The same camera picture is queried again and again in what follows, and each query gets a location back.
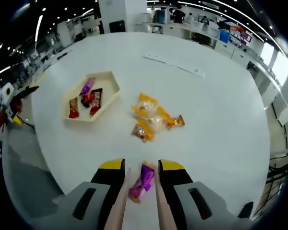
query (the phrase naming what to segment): ceiling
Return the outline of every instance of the ceiling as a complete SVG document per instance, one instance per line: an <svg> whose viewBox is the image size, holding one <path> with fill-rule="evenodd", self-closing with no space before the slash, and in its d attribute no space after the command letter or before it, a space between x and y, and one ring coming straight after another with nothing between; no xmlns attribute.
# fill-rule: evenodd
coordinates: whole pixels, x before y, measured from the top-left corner
<svg viewBox="0 0 288 230"><path fill-rule="evenodd" d="M198 0L182 0L188 3L202 5ZM274 30L269 28L270 23L263 12L257 13L254 7L249 4L249 0L222 0L222 2L235 7L236 9L244 12L246 15L257 21L265 30L274 36ZM166 4L177 6L176 0L160 0L155 5ZM254 23L250 22L247 18L237 13L236 11L216 3L213 0L205 0L205 2L219 6L220 12L227 11L226 14L232 18L237 19L241 23L249 23L249 27L255 32L262 32ZM14 64L19 59L20 54L9 56L11 51L19 45L24 47L26 40L35 36L38 18L43 15L43 19L39 29L39 37L43 37L48 31L54 30L54 25L68 18L73 18L82 15L85 11L94 8L93 13L100 15L99 5L96 0L13 0L13 1L0 1L0 69Z"/></svg>

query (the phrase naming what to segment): desk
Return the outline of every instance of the desk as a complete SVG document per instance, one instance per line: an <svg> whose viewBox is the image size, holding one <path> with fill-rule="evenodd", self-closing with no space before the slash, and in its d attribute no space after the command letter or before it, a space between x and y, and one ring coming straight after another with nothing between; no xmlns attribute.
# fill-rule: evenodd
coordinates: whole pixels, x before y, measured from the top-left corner
<svg viewBox="0 0 288 230"><path fill-rule="evenodd" d="M262 99L247 70L200 44L160 34L103 34L69 49L73 52L46 70L32 94L37 138L65 194L91 181L105 161L125 158L134 183L142 161L169 159L222 196L233 214L250 201L257 206L268 171L270 138ZM147 52L192 61L205 71L205 78L142 58ZM63 121L66 89L86 73L106 70L113 71L120 98L94 123ZM131 136L136 121L130 106L140 92L157 98L171 115L182 114L186 126L160 133L148 143ZM128 199L123 229L159 229L154 187L141 204Z"/></svg>

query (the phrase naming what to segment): white box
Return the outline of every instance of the white box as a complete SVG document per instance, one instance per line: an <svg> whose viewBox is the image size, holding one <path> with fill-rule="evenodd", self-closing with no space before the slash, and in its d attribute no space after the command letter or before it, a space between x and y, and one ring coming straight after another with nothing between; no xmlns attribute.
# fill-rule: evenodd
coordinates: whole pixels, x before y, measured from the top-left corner
<svg viewBox="0 0 288 230"><path fill-rule="evenodd" d="M81 89L89 78L95 78L95 83L91 90L102 88L101 94L101 108L93 115L90 116L91 106L89 108L85 108L80 100L79 96ZM86 74L79 83L74 85L71 89L69 89L62 101L62 117L63 119L74 120L74 121L95 121L103 111L108 108L112 102L118 97L120 94L120 87L117 84L115 77L111 71L108 72L100 72L100 73L90 73ZM69 101L75 97L78 97L78 111L79 116L77 118L69 118L70 112L70 104Z"/></svg>

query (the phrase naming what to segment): white cabinet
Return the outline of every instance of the white cabinet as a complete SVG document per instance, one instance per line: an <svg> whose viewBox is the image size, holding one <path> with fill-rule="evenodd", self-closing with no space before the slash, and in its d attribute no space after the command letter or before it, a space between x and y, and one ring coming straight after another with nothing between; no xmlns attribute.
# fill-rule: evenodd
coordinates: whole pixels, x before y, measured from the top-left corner
<svg viewBox="0 0 288 230"><path fill-rule="evenodd" d="M173 37L185 38L184 30L182 30L181 26L178 24L165 24L163 26L163 34Z"/></svg>
<svg viewBox="0 0 288 230"><path fill-rule="evenodd" d="M226 54L226 56L228 57L230 55L229 58L231 58L232 54L234 53L234 46L230 44L226 44L220 40L217 40L215 51L221 54Z"/></svg>
<svg viewBox="0 0 288 230"><path fill-rule="evenodd" d="M232 60L246 68L250 62L250 57L241 50L235 49L234 54L231 57Z"/></svg>

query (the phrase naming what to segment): snack package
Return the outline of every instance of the snack package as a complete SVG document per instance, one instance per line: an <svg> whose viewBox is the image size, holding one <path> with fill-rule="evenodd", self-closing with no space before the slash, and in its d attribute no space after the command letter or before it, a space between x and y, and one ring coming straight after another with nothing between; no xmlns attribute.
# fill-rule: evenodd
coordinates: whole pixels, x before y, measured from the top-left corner
<svg viewBox="0 0 288 230"><path fill-rule="evenodd" d="M143 142L153 140L155 137L148 124L141 119L139 119L137 122L138 123L135 125L132 134L140 138Z"/></svg>
<svg viewBox="0 0 288 230"><path fill-rule="evenodd" d="M90 90L93 87L94 83L95 83L95 78L88 79L86 81L86 83L84 84L82 90L81 90L80 96L90 92Z"/></svg>
<svg viewBox="0 0 288 230"><path fill-rule="evenodd" d="M149 112L151 112L157 104L158 100L155 98L147 96L144 93L140 93L138 104L136 106L131 106L131 109L137 114L145 117L149 116Z"/></svg>
<svg viewBox="0 0 288 230"><path fill-rule="evenodd" d="M93 94L93 90L90 93L87 93L83 95L81 99L81 104L85 107L88 108L90 107L90 103L94 100L95 96Z"/></svg>
<svg viewBox="0 0 288 230"><path fill-rule="evenodd" d="M129 189L128 197L139 204L143 195L152 187L154 183L155 166L144 161L141 167L141 175L134 186Z"/></svg>
<svg viewBox="0 0 288 230"><path fill-rule="evenodd" d="M174 119L159 106L155 114L147 118L147 123L154 133L158 133L167 128L169 124L173 124Z"/></svg>
<svg viewBox="0 0 288 230"><path fill-rule="evenodd" d="M92 90L92 93L94 95L94 99L92 101L92 108L90 111L90 115L93 116L100 108L101 108L101 94L102 94L102 88Z"/></svg>
<svg viewBox="0 0 288 230"><path fill-rule="evenodd" d="M69 118L76 118L78 116L78 99L75 97L69 101Z"/></svg>
<svg viewBox="0 0 288 230"><path fill-rule="evenodd" d="M185 125L184 120L183 120L181 115L179 115L179 117L174 117L173 120L174 120L174 122L168 124L169 129L171 129L174 126L184 126Z"/></svg>

